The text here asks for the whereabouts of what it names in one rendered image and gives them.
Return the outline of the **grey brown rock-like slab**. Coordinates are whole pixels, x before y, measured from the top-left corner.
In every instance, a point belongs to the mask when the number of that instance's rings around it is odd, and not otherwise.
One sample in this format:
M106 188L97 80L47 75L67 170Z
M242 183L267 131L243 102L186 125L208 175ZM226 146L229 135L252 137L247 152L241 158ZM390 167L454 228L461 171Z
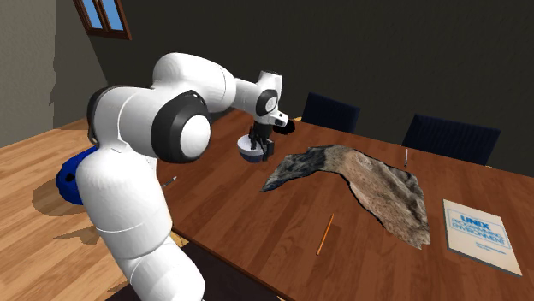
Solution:
M419 250L430 243L424 192L417 177L354 148L323 145L289 154L261 190L274 190L289 180L317 171L342 176L359 204L396 238Z

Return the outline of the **beige book with blue print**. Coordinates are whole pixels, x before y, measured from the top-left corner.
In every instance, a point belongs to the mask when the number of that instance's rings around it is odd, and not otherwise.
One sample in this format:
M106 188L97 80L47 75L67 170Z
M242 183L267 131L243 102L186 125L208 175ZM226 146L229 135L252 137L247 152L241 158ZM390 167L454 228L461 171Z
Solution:
M500 216L447 199L442 200L442 209L449 251L522 276Z

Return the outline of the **brown wooden table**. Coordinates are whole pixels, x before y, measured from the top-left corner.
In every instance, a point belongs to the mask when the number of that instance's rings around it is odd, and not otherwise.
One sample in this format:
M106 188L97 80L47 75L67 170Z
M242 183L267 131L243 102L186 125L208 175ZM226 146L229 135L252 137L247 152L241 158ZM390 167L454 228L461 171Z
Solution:
M160 163L175 231L292 301L534 301L534 178L298 123L274 137L274 155L250 163L236 143L251 116L231 112L196 162ZM261 188L288 154L346 145L413 173L424 191L429 245L385 230L338 174L316 172ZM449 251L442 200L501 217L522 276ZM316 251L334 213L319 256Z

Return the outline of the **brown framed window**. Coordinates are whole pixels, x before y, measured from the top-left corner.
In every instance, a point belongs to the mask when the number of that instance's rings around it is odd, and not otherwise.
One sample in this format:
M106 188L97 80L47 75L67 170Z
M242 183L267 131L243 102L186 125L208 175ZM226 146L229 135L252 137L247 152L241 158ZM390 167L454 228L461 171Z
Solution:
M131 40L121 0L73 0L88 35Z

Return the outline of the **black round bowl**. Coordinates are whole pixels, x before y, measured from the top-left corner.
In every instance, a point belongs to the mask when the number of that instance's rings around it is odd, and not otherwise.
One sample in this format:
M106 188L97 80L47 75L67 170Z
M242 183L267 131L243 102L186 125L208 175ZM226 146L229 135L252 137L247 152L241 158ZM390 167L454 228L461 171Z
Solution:
M294 130L295 130L295 125L294 125L294 121L293 120L288 120L287 124L284 127L283 126L277 126L277 125L273 126L273 131L275 133L279 133L279 134L282 134L282 135L288 135L288 134L292 133Z

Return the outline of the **white bowl with blue base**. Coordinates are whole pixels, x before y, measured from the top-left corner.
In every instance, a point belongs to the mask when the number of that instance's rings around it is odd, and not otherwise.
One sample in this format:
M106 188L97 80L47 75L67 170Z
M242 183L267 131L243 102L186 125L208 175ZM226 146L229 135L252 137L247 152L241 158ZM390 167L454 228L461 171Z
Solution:
M237 146L240 155L248 162L258 163L262 162L263 150L260 142L257 142L256 150L251 150L250 139L248 134L241 136L237 141Z

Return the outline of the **orange pencil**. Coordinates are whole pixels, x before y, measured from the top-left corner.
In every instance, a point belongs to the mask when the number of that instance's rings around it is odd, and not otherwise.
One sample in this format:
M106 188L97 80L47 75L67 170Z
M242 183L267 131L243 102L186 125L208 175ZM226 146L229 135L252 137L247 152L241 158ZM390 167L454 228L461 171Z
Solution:
M326 238L327 238L327 235L328 235L328 232L329 232L329 229L330 229L330 227L331 227L331 224L332 224L332 221L333 221L334 217L335 217L335 214L332 213L332 214L330 215L328 224L327 224L326 228L325 228L324 231L323 231L323 236L322 236L322 238L321 238L321 240L320 240L320 243L319 243L319 245L318 245L318 248L317 248L317 251L316 251L316 256L319 256L320 253L321 253L321 250L323 249L324 242L325 242L325 240L326 240Z

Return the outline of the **dark blue chair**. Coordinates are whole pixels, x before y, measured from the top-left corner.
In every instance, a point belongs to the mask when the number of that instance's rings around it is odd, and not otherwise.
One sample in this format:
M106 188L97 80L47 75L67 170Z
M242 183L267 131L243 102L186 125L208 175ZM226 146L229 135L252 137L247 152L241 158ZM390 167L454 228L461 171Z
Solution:
M416 114L402 145L465 162L486 165L501 129Z
M309 92L301 120L345 133L354 133L360 108Z

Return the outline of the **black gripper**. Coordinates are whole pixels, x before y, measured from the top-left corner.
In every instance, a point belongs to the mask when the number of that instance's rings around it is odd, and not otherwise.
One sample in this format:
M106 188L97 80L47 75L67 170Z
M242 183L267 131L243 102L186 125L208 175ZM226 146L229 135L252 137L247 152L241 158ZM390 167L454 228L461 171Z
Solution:
M270 124L261 124L254 122L248 134L251 143L251 150L256 150L257 142L261 142L263 150L263 161L267 161L274 153L274 142L270 139L272 126Z

